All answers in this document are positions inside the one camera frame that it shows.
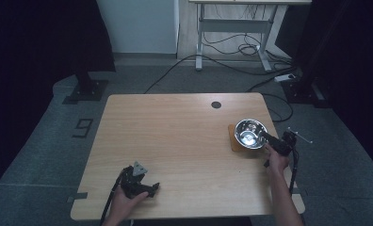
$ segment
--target table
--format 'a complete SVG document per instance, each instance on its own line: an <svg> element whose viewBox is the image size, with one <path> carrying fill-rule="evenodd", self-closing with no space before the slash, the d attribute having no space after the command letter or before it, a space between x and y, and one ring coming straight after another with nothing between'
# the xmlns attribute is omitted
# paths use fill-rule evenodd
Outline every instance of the table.
<svg viewBox="0 0 373 226"><path fill-rule="evenodd" d="M260 46L257 46L257 53L261 59L266 72L270 72L271 66L268 63L266 55L266 45L272 24L274 23L275 13L278 5L303 5L311 4L312 0L189 0L190 3L199 5L199 23L198 23L198 44L196 50L196 70L200 71L202 65L202 34L203 32L233 32L233 33L262 33L263 39ZM223 4L223 5L274 5L268 21L260 20L224 20L224 19L206 19L204 18L205 4Z"/></svg>
<svg viewBox="0 0 373 226"><path fill-rule="evenodd" d="M74 201L72 218L99 219L120 171L136 160L149 170L142 183L160 188L130 218L271 214L265 152L230 146L228 125L248 118L276 136L259 93L110 96L78 188L88 196ZM287 181L290 175L287 168ZM292 198L302 213L301 196Z"/></svg>

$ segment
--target table leg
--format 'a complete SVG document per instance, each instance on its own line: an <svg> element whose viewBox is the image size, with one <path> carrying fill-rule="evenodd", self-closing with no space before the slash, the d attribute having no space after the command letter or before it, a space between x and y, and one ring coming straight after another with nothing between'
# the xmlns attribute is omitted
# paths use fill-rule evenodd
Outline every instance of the table leg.
<svg viewBox="0 0 373 226"><path fill-rule="evenodd" d="M204 4L199 4L199 18L198 20L198 45L196 46L196 71L202 70L202 54L203 54L203 45L202 45L202 32L203 32L203 18L204 18Z"/></svg>
<svg viewBox="0 0 373 226"><path fill-rule="evenodd" d="M268 42L269 33L271 32L272 25L274 24L274 18L275 18L275 14L277 13L277 9L278 9L278 6L275 5L268 19L267 31L266 33L264 33L264 37L263 37L263 40L260 46L257 46L257 53L262 61L263 67L266 72L270 72L272 70L271 66L268 63L268 57L266 55L266 45Z"/></svg>

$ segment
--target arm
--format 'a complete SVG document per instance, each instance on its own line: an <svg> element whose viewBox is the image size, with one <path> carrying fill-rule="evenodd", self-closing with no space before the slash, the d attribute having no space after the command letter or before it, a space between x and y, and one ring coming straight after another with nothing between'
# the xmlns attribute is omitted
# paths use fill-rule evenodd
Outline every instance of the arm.
<svg viewBox="0 0 373 226"><path fill-rule="evenodd" d="M117 187L114 194L112 203L110 205L110 213L107 219L105 220L103 226L117 226L124 219L126 219L130 214L133 208L149 195L148 192L143 192L130 200L125 197L124 191L121 187Z"/></svg>
<svg viewBox="0 0 373 226"><path fill-rule="evenodd" d="M272 205L277 225L302 226L303 222L290 197L288 186L284 178L284 169L288 166L289 159L279 155L268 144L266 144L266 149L269 150L267 174L271 187Z"/></svg>

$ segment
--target black stand base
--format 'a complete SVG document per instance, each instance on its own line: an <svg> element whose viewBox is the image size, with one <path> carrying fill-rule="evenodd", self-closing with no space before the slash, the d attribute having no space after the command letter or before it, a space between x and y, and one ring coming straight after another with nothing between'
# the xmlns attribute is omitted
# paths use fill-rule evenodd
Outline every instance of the black stand base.
<svg viewBox="0 0 373 226"><path fill-rule="evenodd" d="M281 86L284 89L284 94L289 103L314 105L318 108L330 107L315 82L307 93L300 91L299 81L282 82Z"/></svg>
<svg viewBox="0 0 373 226"><path fill-rule="evenodd" d="M81 91L80 85L78 84L74 88L72 95L64 99L63 104L77 105L79 101L101 101L107 83L107 80L91 80L91 91Z"/></svg>

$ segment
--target person's left hand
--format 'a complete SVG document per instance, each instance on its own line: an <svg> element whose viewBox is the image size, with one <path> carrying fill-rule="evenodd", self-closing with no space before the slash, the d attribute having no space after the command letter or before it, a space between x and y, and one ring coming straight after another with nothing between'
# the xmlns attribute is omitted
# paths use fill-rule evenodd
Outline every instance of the person's left hand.
<svg viewBox="0 0 373 226"><path fill-rule="evenodd" d="M131 214L131 211L134 209L134 207L138 203L145 200L148 195L149 193L145 191L130 200L125 196L122 188L118 186L110 205L109 216L107 217L103 225L118 225L120 222L122 222L122 220L126 219Z"/></svg>

